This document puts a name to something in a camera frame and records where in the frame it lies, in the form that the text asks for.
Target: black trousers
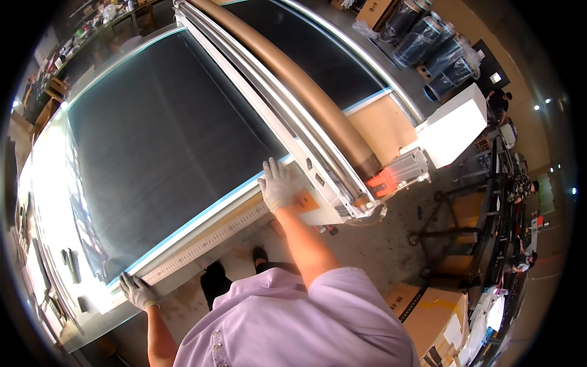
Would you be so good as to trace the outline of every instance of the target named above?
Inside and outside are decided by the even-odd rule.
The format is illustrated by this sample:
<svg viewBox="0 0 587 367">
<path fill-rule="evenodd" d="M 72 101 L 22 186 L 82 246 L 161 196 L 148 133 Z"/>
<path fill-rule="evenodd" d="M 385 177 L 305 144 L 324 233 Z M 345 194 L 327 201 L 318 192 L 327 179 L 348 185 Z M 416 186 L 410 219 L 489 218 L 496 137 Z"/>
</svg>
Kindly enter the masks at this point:
<svg viewBox="0 0 587 367">
<path fill-rule="evenodd" d="M 282 268 L 290 273 L 301 275 L 298 267 L 290 262 L 264 262 L 255 267 L 255 271 L 260 274 L 271 268 Z M 212 311 L 214 299 L 228 292 L 232 281 L 226 277 L 222 264 L 216 261 L 206 268 L 206 273 L 200 277 L 200 284 L 208 302 L 208 308 Z"/>
</svg>

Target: camouflage shirt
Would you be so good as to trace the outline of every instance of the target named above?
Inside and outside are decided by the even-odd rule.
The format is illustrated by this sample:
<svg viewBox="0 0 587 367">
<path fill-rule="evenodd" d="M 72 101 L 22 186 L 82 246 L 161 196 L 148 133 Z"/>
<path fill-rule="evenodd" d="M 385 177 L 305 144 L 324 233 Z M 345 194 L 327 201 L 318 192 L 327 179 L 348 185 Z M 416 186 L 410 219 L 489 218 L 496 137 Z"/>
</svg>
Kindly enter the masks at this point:
<svg viewBox="0 0 587 367">
<path fill-rule="evenodd" d="M 532 188 L 532 180 L 525 174 L 517 174 L 514 177 L 514 184 L 512 190 L 508 192 L 508 201 L 513 203 L 518 197 L 522 200 L 530 196 L 530 189 Z"/>
</svg>

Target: ruler scale markings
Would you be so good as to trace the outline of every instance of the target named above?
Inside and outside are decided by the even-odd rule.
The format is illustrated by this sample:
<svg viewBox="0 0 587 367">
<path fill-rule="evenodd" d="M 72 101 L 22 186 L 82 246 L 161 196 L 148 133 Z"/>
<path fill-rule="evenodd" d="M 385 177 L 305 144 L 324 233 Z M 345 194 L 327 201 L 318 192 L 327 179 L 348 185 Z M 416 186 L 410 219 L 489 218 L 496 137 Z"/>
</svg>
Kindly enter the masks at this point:
<svg viewBox="0 0 587 367">
<path fill-rule="evenodd" d="M 228 237 L 235 234 L 238 230 L 259 219 L 268 211 L 269 210 L 267 209 L 265 203 L 260 202 L 244 214 L 241 214 L 238 218 L 233 219 L 221 228 L 217 229 L 215 232 L 196 242 L 190 248 L 175 255 L 172 259 L 167 260 L 163 265 L 160 265 L 155 270 L 145 275 L 142 278 L 143 281 L 148 285 L 158 283 L 159 281 L 165 279 L 168 275 L 172 274 L 174 271 L 183 268 L 183 266 L 192 262 L 192 260 L 195 260 L 200 255 L 203 255 L 209 247 L 212 248 L 213 246 L 223 242 Z M 110 309 L 101 310 L 100 312 L 104 314 L 114 307 L 124 303 L 124 301 L 126 301 L 124 294 L 122 292 L 118 292 L 116 295 L 110 297 L 109 304 L 112 307 L 110 307 Z"/>
</svg>

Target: brown roller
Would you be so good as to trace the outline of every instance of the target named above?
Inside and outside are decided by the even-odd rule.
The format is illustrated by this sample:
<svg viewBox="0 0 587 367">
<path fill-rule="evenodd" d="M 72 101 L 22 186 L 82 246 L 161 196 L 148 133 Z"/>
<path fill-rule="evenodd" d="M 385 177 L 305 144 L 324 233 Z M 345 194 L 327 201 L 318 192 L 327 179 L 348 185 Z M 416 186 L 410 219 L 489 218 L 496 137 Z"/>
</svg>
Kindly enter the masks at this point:
<svg viewBox="0 0 587 367">
<path fill-rule="evenodd" d="M 302 99 L 362 180 L 367 180 L 379 172 L 381 163 L 367 142 L 332 99 L 295 62 L 221 6 L 210 0 L 187 1 L 235 35 Z"/>
</svg>

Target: gloved hand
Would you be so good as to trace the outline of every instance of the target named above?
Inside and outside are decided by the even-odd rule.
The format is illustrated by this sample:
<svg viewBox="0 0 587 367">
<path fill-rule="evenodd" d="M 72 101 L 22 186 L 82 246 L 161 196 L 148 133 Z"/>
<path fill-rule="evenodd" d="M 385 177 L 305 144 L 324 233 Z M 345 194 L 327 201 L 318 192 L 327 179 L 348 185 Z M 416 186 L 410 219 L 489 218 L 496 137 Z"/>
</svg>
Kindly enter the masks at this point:
<svg viewBox="0 0 587 367">
<path fill-rule="evenodd" d="M 126 273 L 122 273 L 119 276 L 120 289 L 122 289 L 126 299 L 130 301 L 136 307 L 146 311 L 149 307 L 159 304 L 155 299 L 155 295 L 147 288 L 145 283 L 136 275 L 133 276 L 133 280 L 129 279 Z"/>
<path fill-rule="evenodd" d="M 280 161 L 273 157 L 269 162 L 263 162 L 264 179 L 257 179 L 263 200 L 271 213 L 281 207 L 290 206 L 294 202 L 294 184 L 289 170 L 286 170 Z"/>
</svg>

